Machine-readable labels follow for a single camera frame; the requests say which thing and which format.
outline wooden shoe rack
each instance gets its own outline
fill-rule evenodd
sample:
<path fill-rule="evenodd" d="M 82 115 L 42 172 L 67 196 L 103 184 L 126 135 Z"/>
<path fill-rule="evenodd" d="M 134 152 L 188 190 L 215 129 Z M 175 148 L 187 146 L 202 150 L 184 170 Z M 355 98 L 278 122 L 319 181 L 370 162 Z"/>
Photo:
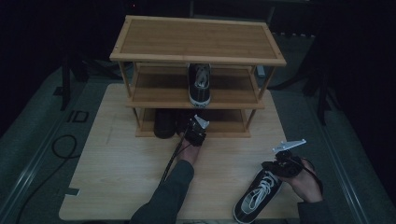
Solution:
<path fill-rule="evenodd" d="M 285 66 L 264 22 L 127 16 L 110 55 L 119 62 L 137 123 L 136 136 L 154 136 L 155 108 L 193 109 L 187 82 L 189 63 L 210 63 L 208 137 L 250 137 L 249 125 L 276 67 Z M 125 62 L 134 63 L 128 76 Z M 254 75 L 268 66 L 262 88 Z"/>

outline person's sleeve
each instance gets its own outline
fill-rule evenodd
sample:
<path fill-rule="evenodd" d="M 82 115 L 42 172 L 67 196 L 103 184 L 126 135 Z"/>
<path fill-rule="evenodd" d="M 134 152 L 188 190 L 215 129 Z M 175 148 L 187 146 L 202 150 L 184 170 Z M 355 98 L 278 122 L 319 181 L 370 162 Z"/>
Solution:
<path fill-rule="evenodd" d="M 192 165 L 187 161 L 178 161 L 166 180 L 154 191 L 150 201 L 134 213 L 130 223 L 175 223 L 193 176 Z"/>
<path fill-rule="evenodd" d="M 325 200 L 318 203 L 298 203 L 298 212 L 302 224 L 333 223 L 329 205 Z"/>

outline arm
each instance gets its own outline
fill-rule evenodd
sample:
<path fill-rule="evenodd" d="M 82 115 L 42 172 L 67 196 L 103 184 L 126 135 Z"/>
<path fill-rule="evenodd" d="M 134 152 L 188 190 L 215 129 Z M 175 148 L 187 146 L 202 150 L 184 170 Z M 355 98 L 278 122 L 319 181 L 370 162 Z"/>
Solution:
<path fill-rule="evenodd" d="M 302 160 L 303 165 L 316 174 L 306 160 Z M 294 178 L 278 177 L 291 185 L 294 192 L 304 200 L 298 203 L 300 221 L 303 224 L 309 223 L 333 223 L 332 214 L 327 202 L 323 199 L 320 187 L 315 178 L 306 170 L 302 170 Z"/>
<path fill-rule="evenodd" d="M 194 176 L 193 165 L 200 148 L 183 140 L 178 154 L 179 161 L 166 180 L 154 191 L 150 201 L 134 213 L 131 224 L 176 223 L 177 213 Z"/>

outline wooden table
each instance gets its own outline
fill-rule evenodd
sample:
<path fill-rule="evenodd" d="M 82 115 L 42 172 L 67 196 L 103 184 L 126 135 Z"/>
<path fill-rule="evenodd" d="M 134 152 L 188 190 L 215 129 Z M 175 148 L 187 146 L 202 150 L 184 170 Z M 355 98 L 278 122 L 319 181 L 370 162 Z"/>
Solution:
<path fill-rule="evenodd" d="M 233 219 L 261 162 L 272 161 L 272 148 L 286 140 L 270 92 L 263 100 L 250 138 L 206 138 L 179 219 Z M 123 84 L 109 85 L 70 183 L 79 194 L 65 195 L 61 219 L 126 220 L 149 201 L 178 138 L 135 137 L 133 116 Z M 285 184 L 259 218 L 297 217 L 299 201 Z"/>

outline black shoe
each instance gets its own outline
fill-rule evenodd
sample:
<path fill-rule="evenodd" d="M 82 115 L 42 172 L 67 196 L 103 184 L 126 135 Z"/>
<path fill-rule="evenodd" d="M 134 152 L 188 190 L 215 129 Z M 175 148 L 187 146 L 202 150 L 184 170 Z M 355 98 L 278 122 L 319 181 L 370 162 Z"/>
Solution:
<path fill-rule="evenodd" d="M 238 223 L 252 223 L 262 209 L 280 190 L 282 181 L 262 169 L 254 178 L 244 196 L 233 208 L 233 218 Z"/>
<path fill-rule="evenodd" d="M 159 138 L 170 138 L 176 131 L 176 110 L 156 109 L 154 134 Z"/>
<path fill-rule="evenodd" d="M 195 107 L 205 107 L 210 102 L 209 78 L 210 64 L 189 64 L 189 96 Z"/>

